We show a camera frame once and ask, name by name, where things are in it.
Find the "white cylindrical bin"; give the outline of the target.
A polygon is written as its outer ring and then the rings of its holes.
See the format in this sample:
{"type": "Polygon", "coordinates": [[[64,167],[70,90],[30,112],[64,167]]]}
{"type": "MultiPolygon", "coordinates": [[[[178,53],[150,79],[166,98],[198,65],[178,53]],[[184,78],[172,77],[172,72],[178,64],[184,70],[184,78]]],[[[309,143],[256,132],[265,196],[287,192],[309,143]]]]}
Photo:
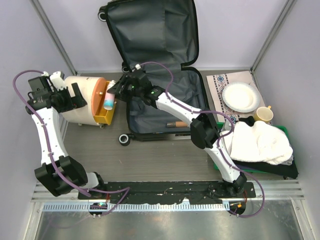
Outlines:
{"type": "Polygon", "coordinates": [[[62,116],[70,123],[96,126],[98,123],[94,116],[102,99],[106,80],[102,77],[69,76],[64,82],[68,87],[73,109],[63,112],[62,116]]]}

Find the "white blue pink bottle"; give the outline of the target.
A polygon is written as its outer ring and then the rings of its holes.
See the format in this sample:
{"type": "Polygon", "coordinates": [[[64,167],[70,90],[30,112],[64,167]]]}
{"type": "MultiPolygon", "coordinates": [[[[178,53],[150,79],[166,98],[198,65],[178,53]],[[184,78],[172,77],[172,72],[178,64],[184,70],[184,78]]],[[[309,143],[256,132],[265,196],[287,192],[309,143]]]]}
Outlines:
{"type": "Polygon", "coordinates": [[[106,93],[104,96],[104,102],[103,102],[103,108],[107,111],[111,111],[114,107],[115,102],[115,95],[112,93],[109,93],[108,91],[116,84],[115,80],[111,80],[106,88],[106,93]]]}

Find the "orange swing lid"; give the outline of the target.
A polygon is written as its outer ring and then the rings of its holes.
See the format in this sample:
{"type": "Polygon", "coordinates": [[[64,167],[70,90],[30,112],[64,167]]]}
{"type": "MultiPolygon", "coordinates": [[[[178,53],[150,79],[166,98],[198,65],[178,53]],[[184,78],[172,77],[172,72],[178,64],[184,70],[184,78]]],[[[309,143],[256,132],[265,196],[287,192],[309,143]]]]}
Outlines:
{"type": "Polygon", "coordinates": [[[97,77],[97,82],[93,88],[91,96],[91,112],[94,121],[98,125],[110,126],[113,120],[114,112],[116,109],[115,98],[111,98],[113,105],[105,108],[105,97],[108,95],[108,90],[115,85],[114,80],[106,80],[103,77],[97,77]]]}

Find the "black white astronaut suitcase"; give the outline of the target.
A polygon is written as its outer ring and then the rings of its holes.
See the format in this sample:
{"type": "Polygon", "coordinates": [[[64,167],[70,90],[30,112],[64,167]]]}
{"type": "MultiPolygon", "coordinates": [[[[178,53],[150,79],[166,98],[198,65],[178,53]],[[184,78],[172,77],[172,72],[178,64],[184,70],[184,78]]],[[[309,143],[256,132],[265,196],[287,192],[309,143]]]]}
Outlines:
{"type": "MultiPolygon", "coordinates": [[[[113,0],[99,8],[122,58],[123,74],[136,64],[153,85],[201,110],[209,103],[200,72],[193,67],[199,56],[198,20],[192,0],[113,0]]],[[[129,133],[119,136],[123,146],[132,139],[150,141],[187,135],[190,127],[167,128],[182,121],[133,97],[126,103],[129,133]]]]}

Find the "brown cosmetic tube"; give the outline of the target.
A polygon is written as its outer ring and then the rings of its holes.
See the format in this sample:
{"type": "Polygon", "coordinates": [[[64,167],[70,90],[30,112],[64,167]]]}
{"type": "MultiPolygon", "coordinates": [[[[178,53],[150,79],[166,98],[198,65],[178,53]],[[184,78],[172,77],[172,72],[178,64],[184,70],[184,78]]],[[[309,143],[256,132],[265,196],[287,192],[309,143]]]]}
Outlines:
{"type": "Polygon", "coordinates": [[[186,128],[188,127],[188,124],[184,121],[174,121],[174,122],[168,122],[166,124],[167,128],[186,128]]]}

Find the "grey garment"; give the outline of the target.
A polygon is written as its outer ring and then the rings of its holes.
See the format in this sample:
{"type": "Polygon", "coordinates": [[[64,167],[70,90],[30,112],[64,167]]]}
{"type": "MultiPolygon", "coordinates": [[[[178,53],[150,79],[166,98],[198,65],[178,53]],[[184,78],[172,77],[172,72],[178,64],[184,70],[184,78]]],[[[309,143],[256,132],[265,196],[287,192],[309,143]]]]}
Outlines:
{"type": "Polygon", "coordinates": [[[229,121],[228,119],[225,119],[225,122],[222,126],[223,131],[233,131],[235,128],[236,121],[229,121]]]}

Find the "white towel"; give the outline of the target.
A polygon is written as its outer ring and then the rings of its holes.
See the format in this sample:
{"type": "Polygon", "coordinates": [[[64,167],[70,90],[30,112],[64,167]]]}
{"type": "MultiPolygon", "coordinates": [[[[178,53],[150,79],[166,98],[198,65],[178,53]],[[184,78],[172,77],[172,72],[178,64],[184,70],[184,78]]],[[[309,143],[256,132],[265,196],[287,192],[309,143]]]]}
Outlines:
{"type": "Polygon", "coordinates": [[[234,161],[289,166],[294,160],[284,131],[263,121],[256,121],[253,126],[239,121],[234,125],[234,131],[221,142],[234,161]]]}

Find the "black garment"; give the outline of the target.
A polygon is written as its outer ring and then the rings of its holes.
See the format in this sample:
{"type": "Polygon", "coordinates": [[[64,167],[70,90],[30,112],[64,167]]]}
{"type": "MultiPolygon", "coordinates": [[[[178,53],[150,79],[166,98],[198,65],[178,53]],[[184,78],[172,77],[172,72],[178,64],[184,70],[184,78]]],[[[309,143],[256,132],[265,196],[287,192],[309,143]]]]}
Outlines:
{"type": "Polygon", "coordinates": [[[298,177],[298,170],[294,163],[294,157],[293,162],[291,165],[271,165],[266,162],[241,162],[237,160],[233,160],[237,165],[240,165],[242,167],[248,167],[254,170],[275,174],[279,176],[285,176],[289,178],[297,178],[298,177]]]}

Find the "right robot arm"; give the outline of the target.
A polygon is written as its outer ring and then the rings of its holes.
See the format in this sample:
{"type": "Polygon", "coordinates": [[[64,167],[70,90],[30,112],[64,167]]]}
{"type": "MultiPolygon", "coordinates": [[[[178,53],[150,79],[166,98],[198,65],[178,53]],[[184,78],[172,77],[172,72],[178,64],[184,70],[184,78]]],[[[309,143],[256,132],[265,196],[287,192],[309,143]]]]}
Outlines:
{"type": "Polygon", "coordinates": [[[218,126],[210,110],[201,110],[178,100],[164,88],[153,85],[143,70],[123,74],[107,92],[127,103],[133,97],[139,98],[147,106],[187,123],[192,143],[204,150],[218,167],[226,193],[236,198],[244,192],[247,178],[222,146],[218,126]]]}

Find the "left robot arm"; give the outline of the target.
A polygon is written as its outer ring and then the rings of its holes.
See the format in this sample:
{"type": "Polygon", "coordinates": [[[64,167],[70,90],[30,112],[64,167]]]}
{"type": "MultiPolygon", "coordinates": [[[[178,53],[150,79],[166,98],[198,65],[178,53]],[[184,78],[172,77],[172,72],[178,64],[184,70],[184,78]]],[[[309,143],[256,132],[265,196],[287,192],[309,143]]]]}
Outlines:
{"type": "Polygon", "coordinates": [[[35,169],[35,177],[55,197],[77,189],[87,197],[102,199],[107,192],[102,177],[86,172],[69,156],[60,130],[61,113],[88,107],[78,83],[68,83],[61,71],[43,73],[28,83],[26,111],[36,125],[41,146],[41,166],[35,169]]]}

